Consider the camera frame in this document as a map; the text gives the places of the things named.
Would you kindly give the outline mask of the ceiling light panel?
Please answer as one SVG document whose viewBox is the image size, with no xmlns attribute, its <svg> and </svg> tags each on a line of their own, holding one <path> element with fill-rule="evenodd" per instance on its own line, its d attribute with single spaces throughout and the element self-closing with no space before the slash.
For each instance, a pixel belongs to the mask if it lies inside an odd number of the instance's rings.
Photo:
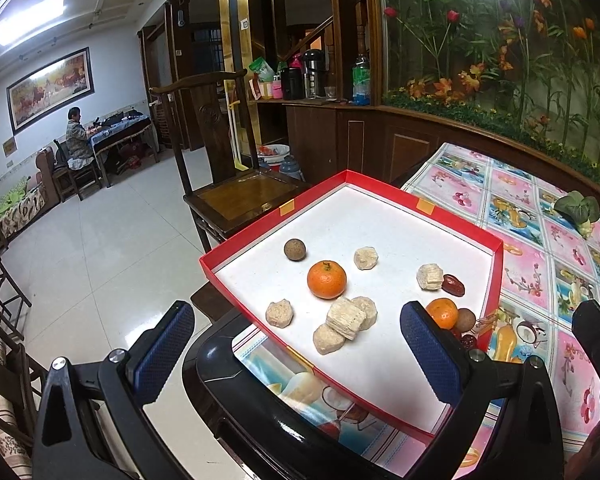
<svg viewBox="0 0 600 480">
<path fill-rule="evenodd" d="M 60 18 L 65 0 L 42 0 L 0 21 L 0 46 L 8 47 L 30 32 Z"/>
</svg>

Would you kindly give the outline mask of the green leafy vegetable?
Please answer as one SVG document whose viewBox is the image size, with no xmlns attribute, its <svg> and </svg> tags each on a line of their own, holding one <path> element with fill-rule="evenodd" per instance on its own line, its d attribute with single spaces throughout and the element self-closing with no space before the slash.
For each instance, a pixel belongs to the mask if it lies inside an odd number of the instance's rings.
<svg viewBox="0 0 600 480">
<path fill-rule="evenodd" d="M 594 224 L 600 220 L 600 205 L 593 196 L 584 196 L 573 190 L 558 198 L 554 211 L 564 217 L 587 240 L 593 233 Z"/>
</svg>

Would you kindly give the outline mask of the seated person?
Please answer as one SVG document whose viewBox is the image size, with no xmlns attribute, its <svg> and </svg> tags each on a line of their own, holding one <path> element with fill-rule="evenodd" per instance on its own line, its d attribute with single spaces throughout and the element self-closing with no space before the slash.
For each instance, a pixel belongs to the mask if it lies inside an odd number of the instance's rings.
<svg viewBox="0 0 600 480">
<path fill-rule="evenodd" d="M 98 130 L 98 127 L 85 129 L 81 124 L 79 107 L 70 108 L 65 138 L 68 151 L 67 164 L 71 170 L 78 171 L 91 165 L 94 160 L 91 137 L 98 133 Z"/>
</svg>

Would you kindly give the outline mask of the brown longan fruit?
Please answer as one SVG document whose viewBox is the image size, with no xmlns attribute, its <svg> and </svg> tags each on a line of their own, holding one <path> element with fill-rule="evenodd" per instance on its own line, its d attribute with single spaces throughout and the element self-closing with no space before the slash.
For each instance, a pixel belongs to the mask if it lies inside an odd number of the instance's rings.
<svg viewBox="0 0 600 480">
<path fill-rule="evenodd" d="M 284 245 L 284 254 L 291 261 L 301 261 L 306 258 L 306 245 L 298 238 L 291 238 Z"/>
</svg>

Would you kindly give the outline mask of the floral plastic tablecloth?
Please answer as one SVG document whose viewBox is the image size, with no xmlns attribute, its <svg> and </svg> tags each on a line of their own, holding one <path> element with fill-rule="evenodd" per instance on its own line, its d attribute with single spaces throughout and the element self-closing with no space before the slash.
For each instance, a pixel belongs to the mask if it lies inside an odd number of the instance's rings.
<svg viewBox="0 0 600 480">
<path fill-rule="evenodd" d="M 568 457 L 588 447 L 600 422 L 600 380 L 571 333 L 584 300 L 600 303 L 600 218 L 582 237 L 554 209 L 564 191 L 528 171 L 445 143 L 404 191 L 449 208 L 499 237 L 502 292 L 491 318 L 488 355 L 521 362 L 539 356 L 552 375 Z M 402 476 L 425 445 L 368 414 L 300 370 L 254 326 L 232 342 L 234 356 L 314 427 L 372 463 Z"/>
</svg>

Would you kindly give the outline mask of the red jujube lower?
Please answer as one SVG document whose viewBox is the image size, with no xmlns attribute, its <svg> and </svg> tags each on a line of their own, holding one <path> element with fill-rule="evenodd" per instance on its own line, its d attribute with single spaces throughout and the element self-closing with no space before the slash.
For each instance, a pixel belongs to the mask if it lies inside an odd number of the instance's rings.
<svg viewBox="0 0 600 480">
<path fill-rule="evenodd" d="M 464 334 L 462 338 L 460 338 L 460 343 L 466 351 L 478 348 L 477 338 L 471 334 Z"/>
</svg>

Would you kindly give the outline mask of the flower mural panel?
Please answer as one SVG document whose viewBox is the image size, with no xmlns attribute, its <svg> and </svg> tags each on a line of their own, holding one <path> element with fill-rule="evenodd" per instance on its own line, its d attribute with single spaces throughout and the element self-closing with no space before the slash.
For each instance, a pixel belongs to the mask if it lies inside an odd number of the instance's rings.
<svg viewBox="0 0 600 480">
<path fill-rule="evenodd" d="M 384 102 L 506 136 L 600 185 L 600 20 L 584 0 L 381 0 Z"/>
</svg>

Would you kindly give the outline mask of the steel thermos flask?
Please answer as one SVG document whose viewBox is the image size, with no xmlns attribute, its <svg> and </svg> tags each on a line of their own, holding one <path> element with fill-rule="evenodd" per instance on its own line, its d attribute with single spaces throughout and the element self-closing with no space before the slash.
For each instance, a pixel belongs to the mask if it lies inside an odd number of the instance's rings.
<svg viewBox="0 0 600 480">
<path fill-rule="evenodd" d="M 302 54 L 306 98 L 317 99 L 324 96 L 325 55 L 320 49 L 306 50 Z"/>
</svg>

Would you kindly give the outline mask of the framed landscape painting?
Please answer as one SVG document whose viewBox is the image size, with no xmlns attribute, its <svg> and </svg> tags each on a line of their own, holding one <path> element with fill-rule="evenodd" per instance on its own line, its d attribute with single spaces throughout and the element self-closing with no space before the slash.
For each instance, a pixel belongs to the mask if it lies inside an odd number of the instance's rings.
<svg viewBox="0 0 600 480">
<path fill-rule="evenodd" d="M 12 133 L 95 92 L 89 47 L 74 51 L 22 77 L 7 90 Z"/>
</svg>

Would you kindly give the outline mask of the large orange tangerine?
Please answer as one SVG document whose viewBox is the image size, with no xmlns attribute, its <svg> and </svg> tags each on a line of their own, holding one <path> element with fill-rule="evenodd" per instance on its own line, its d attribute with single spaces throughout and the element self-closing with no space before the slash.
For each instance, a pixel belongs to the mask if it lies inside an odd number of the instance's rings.
<svg viewBox="0 0 600 480">
<path fill-rule="evenodd" d="M 442 330 L 452 330 L 456 325 L 458 309 L 456 304 L 449 298 L 432 300 L 426 307 L 426 311 Z"/>
</svg>

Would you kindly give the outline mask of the green snack bag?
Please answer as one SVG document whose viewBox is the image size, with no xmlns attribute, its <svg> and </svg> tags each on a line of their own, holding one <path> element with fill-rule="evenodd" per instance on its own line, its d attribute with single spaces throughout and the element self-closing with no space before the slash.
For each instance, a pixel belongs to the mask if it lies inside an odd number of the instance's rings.
<svg viewBox="0 0 600 480">
<path fill-rule="evenodd" d="M 258 76 L 258 79 L 263 82 L 272 82 L 275 72 L 271 65 L 266 62 L 265 58 L 255 58 L 250 64 L 249 69 Z"/>
</svg>

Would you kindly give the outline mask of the white chunk centre left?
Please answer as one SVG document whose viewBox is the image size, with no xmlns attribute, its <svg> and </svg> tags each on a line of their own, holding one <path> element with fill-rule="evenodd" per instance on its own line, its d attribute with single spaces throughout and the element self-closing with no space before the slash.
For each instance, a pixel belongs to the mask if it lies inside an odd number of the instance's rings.
<svg viewBox="0 0 600 480">
<path fill-rule="evenodd" d="M 354 253 L 354 264 L 358 270 L 370 270 L 378 263 L 378 253 L 370 246 L 358 248 Z"/>
</svg>

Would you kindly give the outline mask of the dark dining table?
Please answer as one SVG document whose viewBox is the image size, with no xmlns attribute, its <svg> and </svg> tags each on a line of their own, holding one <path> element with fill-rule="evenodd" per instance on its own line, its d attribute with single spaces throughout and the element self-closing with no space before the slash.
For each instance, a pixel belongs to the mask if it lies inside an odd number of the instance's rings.
<svg viewBox="0 0 600 480">
<path fill-rule="evenodd" d="M 140 114 L 131 118 L 123 118 L 121 122 L 102 128 L 91 137 L 90 142 L 94 159 L 106 188 L 110 188 L 111 181 L 105 168 L 105 154 L 112 148 L 116 148 L 134 138 L 141 138 L 148 145 L 149 153 L 154 161 L 159 161 L 159 143 L 154 122 L 147 115 Z"/>
</svg>

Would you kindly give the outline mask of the red jujube upper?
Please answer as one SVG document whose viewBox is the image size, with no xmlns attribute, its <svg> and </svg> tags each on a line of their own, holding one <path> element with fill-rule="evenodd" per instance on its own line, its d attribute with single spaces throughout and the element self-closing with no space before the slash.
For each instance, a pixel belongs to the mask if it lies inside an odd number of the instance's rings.
<svg viewBox="0 0 600 480">
<path fill-rule="evenodd" d="M 443 275 L 441 288 L 447 294 L 455 297 L 463 297 L 466 292 L 465 285 L 452 274 Z"/>
</svg>

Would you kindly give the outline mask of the patterned sofa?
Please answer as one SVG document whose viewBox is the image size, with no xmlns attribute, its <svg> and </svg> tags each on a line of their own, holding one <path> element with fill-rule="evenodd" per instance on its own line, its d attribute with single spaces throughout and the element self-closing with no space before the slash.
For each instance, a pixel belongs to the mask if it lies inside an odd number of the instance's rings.
<svg viewBox="0 0 600 480">
<path fill-rule="evenodd" d="M 13 238 L 36 218 L 59 204 L 53 179 L 55 153 L 46 146 L 35 156 L 36 174 L 20 179 L 0 198 L 0 229 Z"/>
</svg>

